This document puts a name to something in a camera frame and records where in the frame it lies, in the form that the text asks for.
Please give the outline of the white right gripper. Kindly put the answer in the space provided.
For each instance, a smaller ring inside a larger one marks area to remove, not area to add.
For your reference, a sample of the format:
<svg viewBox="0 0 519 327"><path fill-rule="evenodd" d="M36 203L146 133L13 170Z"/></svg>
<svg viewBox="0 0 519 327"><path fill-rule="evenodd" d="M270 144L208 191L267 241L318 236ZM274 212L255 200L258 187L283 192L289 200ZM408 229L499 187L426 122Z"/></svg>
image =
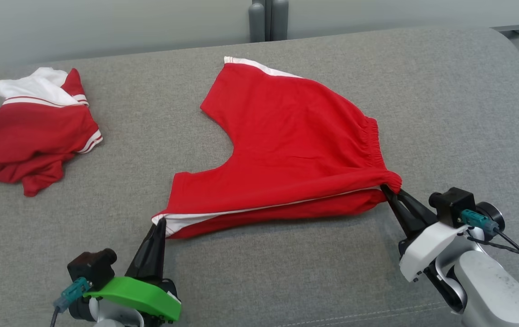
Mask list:
<svg viewBox="0 0 519 327"><path fill-rule="evenodd" d="M426 269L469 225L459 228L437 222L437 216L405 190L395 193L388 184L382 184L384 193L406 238L415 238L403 254L399 268L410 283L418 273Z"/></svg>

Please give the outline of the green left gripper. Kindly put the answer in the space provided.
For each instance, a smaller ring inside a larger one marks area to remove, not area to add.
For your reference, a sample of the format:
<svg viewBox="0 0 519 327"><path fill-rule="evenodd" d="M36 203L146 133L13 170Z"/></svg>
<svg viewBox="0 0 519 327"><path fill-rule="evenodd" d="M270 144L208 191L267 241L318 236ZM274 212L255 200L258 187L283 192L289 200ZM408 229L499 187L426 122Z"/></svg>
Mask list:
<svg viewBox="0 0 519 327"><path fill-rule="evenodd" d="M176 286L163 279L165 243L166 220L162 218L146 234L126 277L115 277L101 290L83 294L82 302L97 325L164 325L179 320Z"/></svg>

